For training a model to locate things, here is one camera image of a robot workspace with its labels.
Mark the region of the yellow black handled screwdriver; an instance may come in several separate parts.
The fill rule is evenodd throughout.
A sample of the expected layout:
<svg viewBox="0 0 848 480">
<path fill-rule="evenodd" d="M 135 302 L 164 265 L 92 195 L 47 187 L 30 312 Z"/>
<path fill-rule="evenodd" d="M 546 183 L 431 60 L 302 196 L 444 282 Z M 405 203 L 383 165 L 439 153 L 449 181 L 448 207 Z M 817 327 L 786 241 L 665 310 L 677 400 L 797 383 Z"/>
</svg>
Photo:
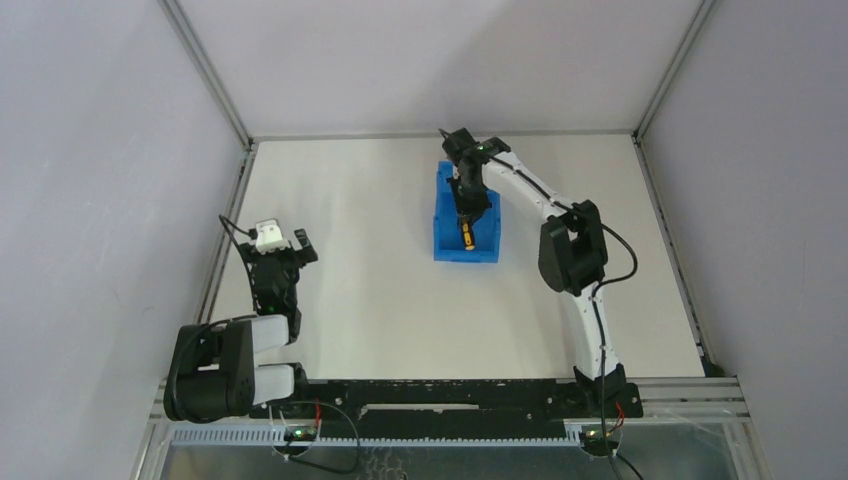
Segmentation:
<svg viewBox="0 0 848 480">
<path fill-rule="evenodd" d="M 474 237 L 472 225 L 466 220 L 461 220 L 460 221 L 460 231 L 461 231 L 461 237 L 462 237 L 464 249 L 466 251 L 474 250 L 476 243 L 475 243 L 475 237 Z"/>
</svg>

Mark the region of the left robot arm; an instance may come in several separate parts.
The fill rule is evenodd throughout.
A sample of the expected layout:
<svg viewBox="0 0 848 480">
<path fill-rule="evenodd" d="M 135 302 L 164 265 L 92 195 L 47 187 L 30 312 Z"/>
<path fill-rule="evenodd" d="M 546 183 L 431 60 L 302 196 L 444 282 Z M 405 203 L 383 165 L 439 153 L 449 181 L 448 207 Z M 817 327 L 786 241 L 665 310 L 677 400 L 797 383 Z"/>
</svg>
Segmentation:
<svg viewBox="0 0 848 480">
<path fill-rule="evenodd" d="M 253 311 L 179 330 L 163 397 L 173 421 L 205 424 L 245 416 L 269 400 L 290 417 L 311 407 L 313 392 L 295 379 L 294 365 L 260 366 L 255 357 L 298 339 L 297 284 L 301 270 L 317 261 L 317 251 L 305 230 L 288 240 L 271 221 L 257 224 L 252 239 L 236 249 Z"/>
</svg>

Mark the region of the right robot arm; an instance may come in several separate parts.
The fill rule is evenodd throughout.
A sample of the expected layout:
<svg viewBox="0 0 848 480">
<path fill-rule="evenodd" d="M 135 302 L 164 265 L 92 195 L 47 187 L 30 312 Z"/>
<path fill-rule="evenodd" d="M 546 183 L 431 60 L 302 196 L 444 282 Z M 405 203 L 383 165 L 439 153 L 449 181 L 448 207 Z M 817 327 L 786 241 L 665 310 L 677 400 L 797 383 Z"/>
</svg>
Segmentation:
<svg viewBox="0 0 848 480">
<path fill-rule="evenodd" d="M 631 270 L 617 277 L 618 282 L 632 278 L 638 270 L 634 249 L 603 223 L 595 203 L 570 201 L 556 193 L 501 138 L 477 141 L 465 128 L 440 134 L 442 149 L 454 168 L 447 183 L 465 250 L 478 245 L 473 227 L 492 207 L 490 191 L 513 194 L 538 219 L 537 267 L 547 287 L 564 297 L 575 346 L 579 406 L 591 416 L 603 417 L 627 384 L 603 306 L 603 289 L 614 282 L 605 271 L 606 238 L 615 238 L 631 256 Z"/>
</svg>

